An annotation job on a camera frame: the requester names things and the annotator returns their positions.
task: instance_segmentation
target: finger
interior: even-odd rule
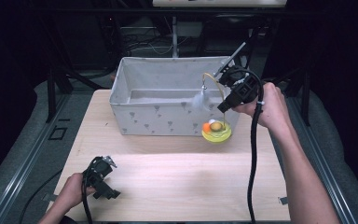
[[[255,112],[255,104],[254,102],[251,102],[249,104],[241,104],[233,107],[232,110],[238,113],[245,113],[249,116],[252,116]]]
[[[83,174],[82,173],[74,173],[72,174],[72,176],[76,179],[82,179],[83,178]]]
[[[95,188],[93,188],[93,187],[87,187],[86,188],[87,195],[91,195],[92,193],[95,193],[95,192],[97,192],[97,190]]]

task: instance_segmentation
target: white box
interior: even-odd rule
[[[202,90],[202,75],[213,75],[228,57],[123,58],[109,99],[122,134],[201,136],[202,124],[223,120],[218,86],[205,78],[204,106],[194,106]],[[239,114],[228,110],[226,121],[234,130]]]

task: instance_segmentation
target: hand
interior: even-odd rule
[[[69,212],[72,207],[80,204],[82,202],[82,181],[83,174],[81,173],[75,173],[68,177],[54,204],[39,220],[39,224],[60,223],[63,216]],[[95,191],[95,188],[86,188],[87,195]]]
[[[59,203],[62,208],[68,211],[72,207],[80,204],[82,202],[82,181],[83,174],[81,173],[75,173],[68,177],[55,203]],[[95,188],[87,187],[87,195],[94,192]]]
[[[263,112],[258,123],[274,134],[280,132],[284,127],[291,127],[292,123],[281,89],[275,87],[271,82],[266,83],[263,88],[265,104],[262,107]],[[252,116],[255,113],[256,102],[257,98],[249,104],[233,107],[232,110]]]

